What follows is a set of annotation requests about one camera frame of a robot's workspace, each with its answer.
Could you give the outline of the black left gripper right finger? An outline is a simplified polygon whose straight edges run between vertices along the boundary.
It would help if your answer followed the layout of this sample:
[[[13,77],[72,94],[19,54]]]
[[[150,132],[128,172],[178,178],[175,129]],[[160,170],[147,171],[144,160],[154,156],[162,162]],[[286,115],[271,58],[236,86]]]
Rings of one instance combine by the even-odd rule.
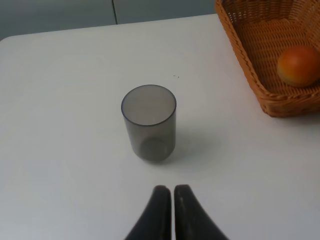
[[[177,240],[228,240],[187,184],[174,189],[174,221]]]

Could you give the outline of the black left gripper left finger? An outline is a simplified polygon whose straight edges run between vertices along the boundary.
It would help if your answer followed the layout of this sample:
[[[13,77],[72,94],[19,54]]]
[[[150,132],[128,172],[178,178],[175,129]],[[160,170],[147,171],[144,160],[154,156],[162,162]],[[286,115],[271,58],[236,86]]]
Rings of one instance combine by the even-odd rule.
[[[172,238],[172,199],[164,185],[153,188],[140,218],[126,236],[127,240],[170,240]]]

